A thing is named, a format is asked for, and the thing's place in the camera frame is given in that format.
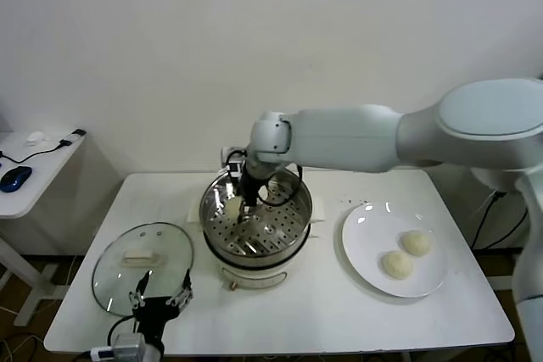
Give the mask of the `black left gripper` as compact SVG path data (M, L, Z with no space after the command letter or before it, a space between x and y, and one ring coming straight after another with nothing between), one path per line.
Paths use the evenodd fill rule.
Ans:
M182 284L175 294L169 297L144 298L151 270L144 273L134 291L129 292L132 314L138 322L137 332L145 337L161 337L166 324L180 315L179 309L185 309L193 299L190 269L187 269Z

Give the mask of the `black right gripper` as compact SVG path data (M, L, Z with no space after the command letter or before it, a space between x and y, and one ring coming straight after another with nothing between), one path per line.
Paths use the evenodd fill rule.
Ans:
M239 178L239 195L244 200L238 211L238 223L244 223L255 217L255 207L259 199L262 181L255 179L246 169L242 169Z

